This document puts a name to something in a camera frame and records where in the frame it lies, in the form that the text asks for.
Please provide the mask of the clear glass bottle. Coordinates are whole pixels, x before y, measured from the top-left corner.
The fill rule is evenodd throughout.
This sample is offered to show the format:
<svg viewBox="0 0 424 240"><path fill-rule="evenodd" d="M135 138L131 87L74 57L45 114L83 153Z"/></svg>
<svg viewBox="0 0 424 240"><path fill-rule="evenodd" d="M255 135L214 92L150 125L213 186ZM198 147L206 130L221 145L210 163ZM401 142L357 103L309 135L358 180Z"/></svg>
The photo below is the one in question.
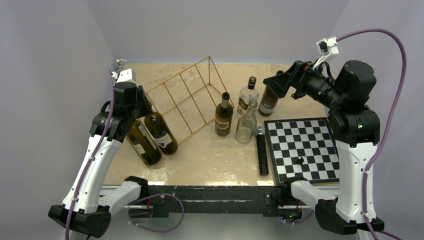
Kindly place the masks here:
<svg viewBox="0 0 424 240"><path fill-rule="evenodd" d="M249 143L254 135L257 127L256 108L258 102L256 99L251 99L244 115L240 117L236 127L235 139L240 144Z"/></svg>

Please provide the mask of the green wine bottle silver neck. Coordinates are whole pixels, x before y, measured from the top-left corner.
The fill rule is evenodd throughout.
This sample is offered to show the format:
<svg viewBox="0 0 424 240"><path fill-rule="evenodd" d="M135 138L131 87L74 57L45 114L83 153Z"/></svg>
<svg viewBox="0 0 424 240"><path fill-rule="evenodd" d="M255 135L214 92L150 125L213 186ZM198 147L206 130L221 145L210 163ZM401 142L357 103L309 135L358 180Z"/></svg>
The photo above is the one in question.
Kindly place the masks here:
<svg viewBox="0 0 424 240"><path fill-rule="evenodd" d="M230 105L230 94L221 95L221 103L215 109L215 133L220 137L227 136L231 131L234 108Z"/></svg>

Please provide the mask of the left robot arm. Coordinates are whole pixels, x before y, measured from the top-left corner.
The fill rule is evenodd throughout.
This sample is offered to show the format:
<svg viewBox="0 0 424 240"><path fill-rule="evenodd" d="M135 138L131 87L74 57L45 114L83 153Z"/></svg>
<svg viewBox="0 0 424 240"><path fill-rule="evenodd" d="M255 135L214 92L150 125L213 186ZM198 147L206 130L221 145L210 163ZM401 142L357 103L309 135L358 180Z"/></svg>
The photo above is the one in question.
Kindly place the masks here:
<svg viewBox="0 0 424 240"><path fill-rule="evenodd" d="M152 110L145 92L134 80L113 86L114 95L93 118L88 146L77 177L61 204L52 205L48 217L69 231L66 239L76 234L100 238L112 217L128 203L138 205L149 199L147 180L129 176L112 192L101 196L101 189L112 162L126 134L137 117Z"/></svg>

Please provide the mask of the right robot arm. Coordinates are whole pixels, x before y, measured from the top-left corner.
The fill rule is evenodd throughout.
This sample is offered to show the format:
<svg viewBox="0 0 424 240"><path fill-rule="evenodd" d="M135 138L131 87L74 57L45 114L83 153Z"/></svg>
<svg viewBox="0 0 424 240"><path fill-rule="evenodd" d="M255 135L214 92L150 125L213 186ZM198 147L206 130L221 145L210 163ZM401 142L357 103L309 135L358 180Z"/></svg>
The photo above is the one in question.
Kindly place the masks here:
<svg viewBox="0 0 424 240"><path fill-rule="evenodd" d="M373 206L371 167L371 159L381 146L381 123L366 104L376 82L374 69L359 60L347 61L336 79L324 76L312 62L297 60L287 71L263 81L279 98L294 88L293 99L309 96L328 108L340 167L338 196L300 176L285 180L280 196L288 204L299 200L312 208L319 226L335 234L384 229Z"/></svg>

